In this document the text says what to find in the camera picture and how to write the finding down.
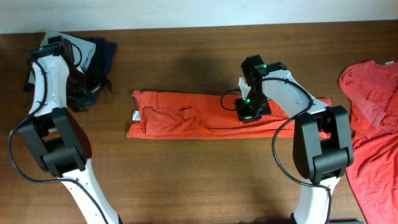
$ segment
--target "gray cloth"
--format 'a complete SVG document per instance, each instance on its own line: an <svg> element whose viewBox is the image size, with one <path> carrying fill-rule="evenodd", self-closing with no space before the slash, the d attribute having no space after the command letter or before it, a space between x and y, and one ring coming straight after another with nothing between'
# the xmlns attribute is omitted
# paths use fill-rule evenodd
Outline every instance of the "gray cloth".
<svg viewBox="0 0 398 224"><path fill-rule="evenodd" d="M82 54L80 67L84 71L86 71L88 66L90 65L91 58L93 57L93 55L95 53L95 44L92 42L89 42L89 41L85 41L85 40L76 38L76 37L72 37L70 35L61 34L60 32L49 31L44 35L44 39L40 43L40 46L45 46L45 45L49 44L49 41L48 41L49 38L56 37L59 35L68 39L70 42L76 44L76 46L78 46L80 48L81 54ZM73 46L72 48L73 48L73 56L75 58L75 63L77 63L80 60L80 54L79 54L79 51L76 49L76 47ZM32 84L35 83L35 78L34 78L32 72L29 74L28 82L32 83Z"/></svg>

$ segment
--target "red garment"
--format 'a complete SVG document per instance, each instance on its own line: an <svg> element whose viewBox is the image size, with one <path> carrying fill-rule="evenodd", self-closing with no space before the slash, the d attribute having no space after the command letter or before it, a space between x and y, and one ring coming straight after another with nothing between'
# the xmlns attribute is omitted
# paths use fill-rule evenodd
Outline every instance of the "red garment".
<svg viewBox="0 0 398 224"><path fill-rule="evenodd" d="M351 101L351 188L368 223L398 223L398 63L353 65L339 85Z"/></svg>
<svg viewBox="0 0 398 224"><path fill-rule="evenodd" d="M270 101L272 116L260 121L242 123L235 111L224 110L220 96L134 91L141 120L134 123L127 137L145 139L241 139L272 137L289 117ZM227 95L224 105L234 108L235 99ZM278 136L293 137L294 123L288 124Z"/></svg>

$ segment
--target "orange fabric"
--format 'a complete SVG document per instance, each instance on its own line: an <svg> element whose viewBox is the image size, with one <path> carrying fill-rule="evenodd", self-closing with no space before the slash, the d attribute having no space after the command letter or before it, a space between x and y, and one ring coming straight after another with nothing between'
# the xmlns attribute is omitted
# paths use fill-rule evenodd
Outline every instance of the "orange fabric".
<svg viewBox="0 0 398 224"><path fill-rule="evenodd" d="M270 101L272 116L260 121L242 123L235 111L224 110L220 96L134 91L141 120L134 123L127 137L145 139L241 139L272 137L289 117ZM234 108L235 99L227 95L224 105ZM331 105L329 99L322 99ZM278 136L293 137L294 123L288 124Z"/></svg>
<svg viewBox="0 0 398 224"><path fill-rule="evenodd" d="M348 67L340 88L351 101L354 164L349 184L369 224L398 218L398 63Z"/></svg>

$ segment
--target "white wall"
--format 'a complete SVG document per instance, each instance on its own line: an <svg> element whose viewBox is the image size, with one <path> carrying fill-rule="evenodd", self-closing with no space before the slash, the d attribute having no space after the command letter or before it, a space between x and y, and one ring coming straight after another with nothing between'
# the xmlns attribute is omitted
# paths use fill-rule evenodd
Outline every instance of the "white wall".
<svg viewBox="0 0 398 224"><path fill-rule="evenodd" d="M398 0L1 0L0 33L398 19Z"/></svg>

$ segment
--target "clothing label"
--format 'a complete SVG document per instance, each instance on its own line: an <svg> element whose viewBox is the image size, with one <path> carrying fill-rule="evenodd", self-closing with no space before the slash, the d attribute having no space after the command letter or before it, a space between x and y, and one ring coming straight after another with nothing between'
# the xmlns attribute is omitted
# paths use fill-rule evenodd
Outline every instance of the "clothing label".
<svg viewBox="0 0 398 224"><path fill-rule="evenodd" d="M141 120L141 117L139 116L139 111L135 111L135 112L132 114L132 120L133 120L133 121L140 121L140 120Z"/></svg>

